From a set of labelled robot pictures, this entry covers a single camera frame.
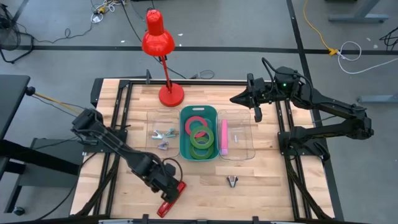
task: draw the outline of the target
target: lamp base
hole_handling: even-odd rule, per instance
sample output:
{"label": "lamp base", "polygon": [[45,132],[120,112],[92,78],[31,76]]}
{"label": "lamp base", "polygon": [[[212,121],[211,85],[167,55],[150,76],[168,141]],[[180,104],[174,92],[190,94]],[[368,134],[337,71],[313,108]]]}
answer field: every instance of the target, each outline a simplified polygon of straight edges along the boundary
{"label": "lamp base", "polygon": [[184,89],[180,85],[173,83],[172,92],[170,93],[167,86],[164,85],[159,91],[159,100],[165,106],[178,106],[184,100]]}

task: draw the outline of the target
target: white cable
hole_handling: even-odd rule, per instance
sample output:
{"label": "white cable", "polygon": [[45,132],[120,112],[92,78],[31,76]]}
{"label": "white cable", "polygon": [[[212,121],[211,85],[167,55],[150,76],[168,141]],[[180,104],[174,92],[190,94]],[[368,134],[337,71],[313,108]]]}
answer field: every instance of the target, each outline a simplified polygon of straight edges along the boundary
{"label": "white cable", "polygon": [[[359,48],[359,55],[358,55],[358,57],[356,57],[356,58],[354,58],[354,59],[350,59],[350,58],[345,57],[345,56],[342,54],[342,52],[343,52],[343,47],[344,47],[346,44],[348,44],[348,43],[354,44],[354,45],[356,45],[356,46]],[[390,60],[390,61],[388,61],[388,62],[384,62],[384,63],[381,63],[381,64],[379,64],[379,65],[375,65],[375,66],[373,66],[373,67],[367,68],[367,69],[362,70],[362,71],[359,71],[359,72],[347,72],[345,69],[343,69],[343,66],[341,66],[340,58],[342,58],[343,60],[350,61],[350,62],[355,62],[355,61],[358,60],[358,59],[361,57],[361,55],[362,55],[362,48],[361,48],[361,46],[359,46],[359,44],[357,44],[356,42],[347,41],[347,42],[343,43],[343,45],[342,45],[341,48],[340,48],[340,51],[337,52],[337,54],[338,54],[338,58],[337,58],[338,65],[340,66],[340,68],[342,69],[342,71],[344,71],[345,73],[350,74],[350,75],[355,75],[355,74],[363,73],[363,72],[369,71],[370,69],[374,69],[374,68],[377,68],[377,67],[380,67],[380,66],[383,66],[383,65],[387,65],[388,63],[391,63],[391,62],[394,62],[394,61],[398,60],[398,58],[395,58],[395,59],[392,59],[392,60]]]}
{"label": "white cable", "polygon": [[[95,14],[95,12],[96,12],[99,8],[105,7],[105,8],[108,8],[111,12],[114,12],[114,6],[118,6],[118,5],[121,5],[121,4],[122,4],[122,3],[115,3],[114,0],[109,0],[109,1],[104,0],[104,3],[102,3],[102,4],[99,5],[99,6],[97,6],[97,7],[95,8],[94,12],[92,13],[91,19],[90,19],[91,22],[94,23],[94,24],[96,24],[96,23],[101,22],[101,21],[104,19],[104,15],[103,15],[102,13]],[[99,18],[98,21],[94,21],[94,20],[93,20],[93,18],[94,18],[95,15],[98,16],[98,18]]]}

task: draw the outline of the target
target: pink tape roll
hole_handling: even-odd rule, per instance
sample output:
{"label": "pink tape roll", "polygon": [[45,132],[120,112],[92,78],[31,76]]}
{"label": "pink tape roll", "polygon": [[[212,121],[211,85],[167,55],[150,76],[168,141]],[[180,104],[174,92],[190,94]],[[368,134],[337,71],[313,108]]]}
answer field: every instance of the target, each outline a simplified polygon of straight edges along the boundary
{"label": "pink tape roll", "polygon": [[228,121],[221,121],[221,155],[228,154]]}
{"label": "pink tape roll", "polygon": [[[185,131],[187,134],[191,135],[191,129],[190,125],[194,121],[200,121],[204,127],[207,127],[207,122],[205,119],[203,119],[201,116],[192,116],[187,119],[187,122],[185,122]],[[203,137],[206,134],[206,132],[199,132],[198,134],[195,135],[195,138]]]}

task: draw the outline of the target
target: red desk lamp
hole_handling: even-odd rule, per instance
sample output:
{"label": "red desk lamp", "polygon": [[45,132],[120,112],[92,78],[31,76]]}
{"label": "red desk lamp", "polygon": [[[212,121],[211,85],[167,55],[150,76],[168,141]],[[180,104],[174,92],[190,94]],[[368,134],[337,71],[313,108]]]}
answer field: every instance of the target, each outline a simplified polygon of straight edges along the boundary
{"label": "red desk lamp", "polygon": [[174,50],[174,40],[170,33],[163,27],[163,17],[156,9],[147,12],[148,31],[142,39],[142,49],[145,53],[160,57],[166,74],[166,86],[162,86],[159,91],[159,100],[165,106],[177,106],[184,99],[184,90],[178,84],[170,81],[167,73],[166,55]]}

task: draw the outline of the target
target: green tape roll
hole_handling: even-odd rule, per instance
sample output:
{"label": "green tape roll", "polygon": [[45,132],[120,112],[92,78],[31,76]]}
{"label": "green tape roll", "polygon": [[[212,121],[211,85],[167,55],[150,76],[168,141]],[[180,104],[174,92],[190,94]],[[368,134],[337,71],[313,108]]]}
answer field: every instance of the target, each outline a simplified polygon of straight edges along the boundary
{"label": "green tape roll", "polygon": [[[204,141],[204,142],[208,142],[209,141],[207,138],[204,138],[204,137],[196,138],[196,140],[197,141]],[[213,152],[214,152],[214,145],[213,144],[207,149],[206,154],[203,154],[203,155],[198,155],[195,152],[195,148],[193,147],[193,145],[190,145],[190,148],[189,148],[189,153],[191,154],[191,156],[194,159],[199,159],[199,160],[208,159],[213,154]]]}
{"label": "green tape roll", "polygon": [[[209,140],[205,143],[205,144],[199,144],[195,138],[195,136],[199,133],[199,132],[206,132],[207,135],[209,135]],[[214,134],[213,132],[210,130],[210,128],[208,127],[204,127],[204,126],[200,126],[195,128],[194,130],[192,130],[191,132],[191,136],[189,137],[191,140],[191,143],[193,146],[195,146],[195,148],[197,149],[208,149],[214,142]]]}

